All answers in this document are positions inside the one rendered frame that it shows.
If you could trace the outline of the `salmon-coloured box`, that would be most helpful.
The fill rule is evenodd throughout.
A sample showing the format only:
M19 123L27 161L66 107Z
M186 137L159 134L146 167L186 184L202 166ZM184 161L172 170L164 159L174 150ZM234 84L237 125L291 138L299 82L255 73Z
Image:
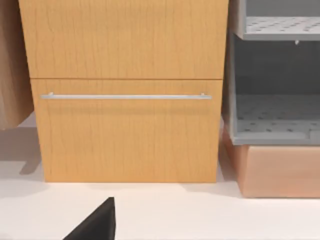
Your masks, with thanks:
M246 198L320 198L320 145L233 145L221 142Z

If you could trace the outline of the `grey pierced drawer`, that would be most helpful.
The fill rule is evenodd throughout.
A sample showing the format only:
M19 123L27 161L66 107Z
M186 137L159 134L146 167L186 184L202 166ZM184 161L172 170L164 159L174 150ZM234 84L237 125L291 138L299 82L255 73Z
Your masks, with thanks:
M234 145L320 146L320 40L231 33L223 114Z

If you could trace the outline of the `pale wooden cupboard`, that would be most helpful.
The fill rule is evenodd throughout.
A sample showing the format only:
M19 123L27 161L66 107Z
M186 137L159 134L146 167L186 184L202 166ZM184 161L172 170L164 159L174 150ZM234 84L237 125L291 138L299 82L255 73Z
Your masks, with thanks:
M0 131L34 110L18 0L0 0Z

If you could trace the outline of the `grey pierced shelf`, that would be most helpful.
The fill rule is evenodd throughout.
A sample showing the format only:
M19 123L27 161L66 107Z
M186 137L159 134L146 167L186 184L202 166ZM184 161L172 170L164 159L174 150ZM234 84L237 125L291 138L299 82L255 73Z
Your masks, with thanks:
M245 41L320 41L320 0L230 0L229 27Z

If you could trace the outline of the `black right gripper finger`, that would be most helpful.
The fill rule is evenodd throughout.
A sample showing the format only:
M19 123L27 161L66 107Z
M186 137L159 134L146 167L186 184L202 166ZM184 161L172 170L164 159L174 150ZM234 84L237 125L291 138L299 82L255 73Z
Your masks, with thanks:
M62 240L115 240L115 198L108 197Z

